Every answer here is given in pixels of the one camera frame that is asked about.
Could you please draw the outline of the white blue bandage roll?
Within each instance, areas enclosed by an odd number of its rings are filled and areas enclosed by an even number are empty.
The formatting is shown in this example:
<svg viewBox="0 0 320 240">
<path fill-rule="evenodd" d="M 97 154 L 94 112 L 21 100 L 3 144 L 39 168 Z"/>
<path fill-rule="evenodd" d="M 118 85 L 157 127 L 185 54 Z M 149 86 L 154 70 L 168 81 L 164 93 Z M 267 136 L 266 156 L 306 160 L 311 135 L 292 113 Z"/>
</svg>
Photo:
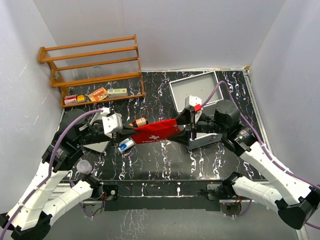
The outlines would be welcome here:
<svg viewBox="0 0 320 240">
<path fill-rule="evenodd" d="M 135 145 L 135 142 L 132 140 L 132 139 L 125 139 L 124 141 L 122 141 L 117 150 L 120 152 L 120 153 L 123 153 L 124 151 L 132 148 L 133 146 Z"/>
</svg>

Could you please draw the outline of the brown bottle orange cap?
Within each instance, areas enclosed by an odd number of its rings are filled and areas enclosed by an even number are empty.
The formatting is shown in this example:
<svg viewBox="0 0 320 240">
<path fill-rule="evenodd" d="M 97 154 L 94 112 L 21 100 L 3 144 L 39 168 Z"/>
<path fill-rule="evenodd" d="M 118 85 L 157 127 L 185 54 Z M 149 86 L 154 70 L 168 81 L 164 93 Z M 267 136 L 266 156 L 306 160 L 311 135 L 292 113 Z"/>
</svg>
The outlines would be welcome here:
<svg viewBox="0 0 320 240">
<path fill-rule="evenodd" d="M 139 128 L 139 127 L 142 127 L 142 126 L 146 126 L 148 124 L 149 124 L 148 119 L 146 117 L 141 117 L 141 118 L 138 118 L 138 119 L 134 120 L 129 125 L 134 127 L 134 128 Z"/>
</svg>

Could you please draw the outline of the red fabric medicine pouch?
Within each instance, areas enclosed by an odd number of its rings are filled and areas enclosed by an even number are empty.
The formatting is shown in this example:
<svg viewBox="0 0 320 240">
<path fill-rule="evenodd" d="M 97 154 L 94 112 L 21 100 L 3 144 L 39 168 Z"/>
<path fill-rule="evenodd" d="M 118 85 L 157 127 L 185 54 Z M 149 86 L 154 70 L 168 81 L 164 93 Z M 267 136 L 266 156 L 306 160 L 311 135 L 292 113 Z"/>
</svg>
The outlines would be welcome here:
<svg viewBox="0 0 320 240">
<path fill-rule="evenodd" d="M 136 145 L 139 145 L 167 140 L 169 137 L 181 133 L 182 130 L 173 118 L 149 123 L 135 128 L 134 131 L 135 134 L 133 134 L 131 138 Z"/>
</svg>

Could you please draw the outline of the grey plastic tray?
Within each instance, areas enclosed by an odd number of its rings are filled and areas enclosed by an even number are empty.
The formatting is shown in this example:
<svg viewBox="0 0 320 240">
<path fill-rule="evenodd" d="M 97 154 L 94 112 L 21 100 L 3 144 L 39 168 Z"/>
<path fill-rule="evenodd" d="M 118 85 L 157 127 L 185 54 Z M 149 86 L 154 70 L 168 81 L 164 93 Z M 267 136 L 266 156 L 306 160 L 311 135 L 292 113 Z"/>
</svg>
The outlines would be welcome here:
<svg viewBox="0 0 320 240">
<path fill-rule="evenodd" d="M 95 114 L 91 119 L 88 132 L 82 138 L 81 145 L 87 149 L 102 153 L 110 143 L 111 136 L 104 134 L 102 116 Z"/>
</svg>

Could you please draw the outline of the grey storage box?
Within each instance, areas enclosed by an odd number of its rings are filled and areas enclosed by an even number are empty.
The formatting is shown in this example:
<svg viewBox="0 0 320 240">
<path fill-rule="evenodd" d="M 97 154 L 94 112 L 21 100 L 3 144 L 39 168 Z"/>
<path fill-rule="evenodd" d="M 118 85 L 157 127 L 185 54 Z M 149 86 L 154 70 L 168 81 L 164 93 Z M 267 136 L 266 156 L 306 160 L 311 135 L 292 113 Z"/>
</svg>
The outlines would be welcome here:
<svg viewBox="0 0 320 240">
<path fill-rule="evenodd" d="M 189 103 L 189 96 L 193 96 L 198 104 L 202 104 L 212 93 L 219 80 L 215 71 L 174 80 L 169 83 L 170 93 L 173 99 L 175 110 L 181 113 L 184 107 Z M 192 140 L 187 138 L 186 146 L 193 150 L 211 143 L 220 141 L 220 133 L 198 133 Z"/>
</svg>

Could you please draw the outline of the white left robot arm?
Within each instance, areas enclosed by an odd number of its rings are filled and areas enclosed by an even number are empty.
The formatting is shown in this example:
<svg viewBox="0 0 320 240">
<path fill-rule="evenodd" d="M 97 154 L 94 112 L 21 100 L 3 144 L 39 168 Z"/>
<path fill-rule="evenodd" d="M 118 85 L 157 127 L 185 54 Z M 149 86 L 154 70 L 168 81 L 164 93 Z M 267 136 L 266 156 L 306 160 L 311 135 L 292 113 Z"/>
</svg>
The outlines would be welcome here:
<svg viewBox="0 0 320 240">
<path fill-rule="evenodd" d="M 83 156 L 81 146 L 113 141 L 131 136 L 134 127 L 124 124 L 122 116 L 104 107 L 85 112 L 69 111 L 59 124 L 51 144 L 42 156 L 38 170 L 17 204 L 0 215 L 3 231 L 11 231 L 14 240 L 42 240 L 54 222 L 87 199 L 103 195 L 102 181 L 91 170 L 82 170 L 83 177 L 53 200 L 50 197 L 58 184 Z"/>
</svg>

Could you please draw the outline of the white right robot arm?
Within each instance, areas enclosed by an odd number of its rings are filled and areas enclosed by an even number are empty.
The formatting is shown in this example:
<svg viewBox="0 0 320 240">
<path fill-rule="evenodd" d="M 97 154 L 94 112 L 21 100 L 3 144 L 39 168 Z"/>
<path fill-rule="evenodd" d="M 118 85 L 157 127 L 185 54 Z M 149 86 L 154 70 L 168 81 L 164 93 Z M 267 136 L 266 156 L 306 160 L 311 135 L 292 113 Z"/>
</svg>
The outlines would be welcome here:
<svg viewBox="0 0 320 240">
<path fill-rule="evenodd" d="M 202 195 L 233 199 L 249 198 L 277 212 L 283 222 L 299 230 L 320 206 L 320 189 L 311 186 L 285 168 L 263 144 L 254 130 L 240 122 L 241 113 L 231 100 L 216 102 L 214 114 L 202 112 L 201 99 L 192 95 L 185 99 L 183 111 L 175 118 L 182 133 L 169 140 L 190 143 L 197 133 L 218 134 L 223 145 L 236 156 L 252 165 L 272 185 L 267 187 L 233 172 L 216 189 L 202 190 Z"/>
</svg>

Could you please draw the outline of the white green medicine box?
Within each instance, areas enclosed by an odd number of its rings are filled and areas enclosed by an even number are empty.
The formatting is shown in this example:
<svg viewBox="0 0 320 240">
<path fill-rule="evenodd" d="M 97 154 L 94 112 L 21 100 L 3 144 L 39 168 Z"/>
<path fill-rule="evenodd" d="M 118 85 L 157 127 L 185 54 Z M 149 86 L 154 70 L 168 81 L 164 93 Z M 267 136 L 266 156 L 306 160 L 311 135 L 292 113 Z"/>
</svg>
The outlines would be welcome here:
<svg viewBox="0 0 320 240">
<path fill-rule="evenodd" d="M 114 88 L 107 90 L 107 97 L 109 99 L 113 98 L 123 98 L 128 96 L 128 91 L 126 88 Z"/>
</svg>

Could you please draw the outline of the red white medicine box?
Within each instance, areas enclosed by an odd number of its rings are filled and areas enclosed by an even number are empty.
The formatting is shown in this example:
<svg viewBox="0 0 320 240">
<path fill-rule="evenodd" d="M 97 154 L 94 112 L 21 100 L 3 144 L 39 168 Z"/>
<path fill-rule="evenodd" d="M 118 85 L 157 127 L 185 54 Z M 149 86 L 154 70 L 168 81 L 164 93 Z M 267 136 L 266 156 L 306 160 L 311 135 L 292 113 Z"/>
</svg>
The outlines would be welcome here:
<svg viewBox="0 0 320 240">
<path fill-rule="evenodd" d="M 77 101 L 77 98 L 78 98 L 78 95 L 77 94 L 73 94 L 73 95 L 67 95 L 64 97 L 63 99 L 63 103 L 65 105 L 73 105 L 73 104 L 76 104 L 78 101 Z"/>
</svg>

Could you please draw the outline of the orange patterned box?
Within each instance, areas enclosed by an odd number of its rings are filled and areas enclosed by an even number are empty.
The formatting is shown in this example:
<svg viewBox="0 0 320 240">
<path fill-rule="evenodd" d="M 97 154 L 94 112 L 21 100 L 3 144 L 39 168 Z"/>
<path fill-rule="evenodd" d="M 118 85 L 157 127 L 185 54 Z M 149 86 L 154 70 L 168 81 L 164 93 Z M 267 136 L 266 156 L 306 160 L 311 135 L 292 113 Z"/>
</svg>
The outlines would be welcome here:
<svg viewBox="0 0 320 240">
<path fill-rule="evenodd" d="M 108 98 L 108 91 L 104 87 L 100 87 L 88 95 L 91 102 L 102 101 Z"/>
</svg>

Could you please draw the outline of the clear plastic cup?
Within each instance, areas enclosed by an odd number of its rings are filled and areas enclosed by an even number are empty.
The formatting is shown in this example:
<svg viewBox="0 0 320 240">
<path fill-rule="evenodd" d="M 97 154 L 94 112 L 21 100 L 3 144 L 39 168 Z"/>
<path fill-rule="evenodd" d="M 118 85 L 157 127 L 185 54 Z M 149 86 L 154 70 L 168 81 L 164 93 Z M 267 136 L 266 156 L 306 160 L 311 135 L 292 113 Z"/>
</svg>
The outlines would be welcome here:
<svg viewBox="0 0 320 240">
<path fill-rule="evenodd" d="M 88 175 L 92 172 L 93 167 L 89 161 L 83 159 L 77 163 L 76 169 L 79 173 L 81 173 L 83 175 Z"/>
</svg>

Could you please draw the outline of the yellow small box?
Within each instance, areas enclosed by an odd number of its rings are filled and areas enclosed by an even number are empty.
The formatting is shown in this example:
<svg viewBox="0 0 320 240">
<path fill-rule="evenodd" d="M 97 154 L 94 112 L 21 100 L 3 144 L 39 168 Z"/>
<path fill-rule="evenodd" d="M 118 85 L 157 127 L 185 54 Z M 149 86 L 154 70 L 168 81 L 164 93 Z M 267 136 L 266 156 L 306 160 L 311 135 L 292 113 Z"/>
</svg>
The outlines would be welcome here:
<svg viewBox="0 0 320 240">
<path fill-rule="evenodd" d="M 77 98 L 76 98 L 76 102 L 77 103 L 83 103 L 85 101 L 86 101 L 86 99 L 85 99 L 84 95 L 78 95 Z"/>
</svg>

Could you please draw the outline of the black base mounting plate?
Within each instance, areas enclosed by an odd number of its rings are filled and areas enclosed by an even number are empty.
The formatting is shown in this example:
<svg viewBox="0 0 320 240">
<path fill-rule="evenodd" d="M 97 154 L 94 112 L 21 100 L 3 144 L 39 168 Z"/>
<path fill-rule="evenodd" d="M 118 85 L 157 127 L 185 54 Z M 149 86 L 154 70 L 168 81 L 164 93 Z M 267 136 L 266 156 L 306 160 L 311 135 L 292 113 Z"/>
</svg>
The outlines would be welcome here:
<svg viewBox="0 0 320 240">
<path fill-rule="evenodd" d="M 206 210 L 249 202 L 244 196 L 227 196 L 216 189 L 220 180 L 104 180 L 87 204 L 99 203 L 105 211 Z"/>
</svg>

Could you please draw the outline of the orange wooden shelf rack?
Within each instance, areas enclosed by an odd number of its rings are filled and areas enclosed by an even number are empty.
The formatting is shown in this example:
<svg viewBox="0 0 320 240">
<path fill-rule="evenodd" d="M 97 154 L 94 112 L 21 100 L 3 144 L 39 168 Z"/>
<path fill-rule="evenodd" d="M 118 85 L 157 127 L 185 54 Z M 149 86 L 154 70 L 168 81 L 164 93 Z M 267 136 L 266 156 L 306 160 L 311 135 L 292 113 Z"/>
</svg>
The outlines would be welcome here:
<svg viewBox="0 0 320 240">
<path fill-rule="evenodd" d="M 138 40 L 136 35 L 74 43 L 39 49 L 37 60 L 47 64 L 51 71 L 49 84 L 61 93 L 63 109 L 107 103 L 112 97 L 91 100 L 84 94 L 84 101 L 67 101 L 79 88 L 104 88 L 120 84 L 126 88 L 126 96 L 115 100 L 144 98 L 146 96 Z"/>
</svg>

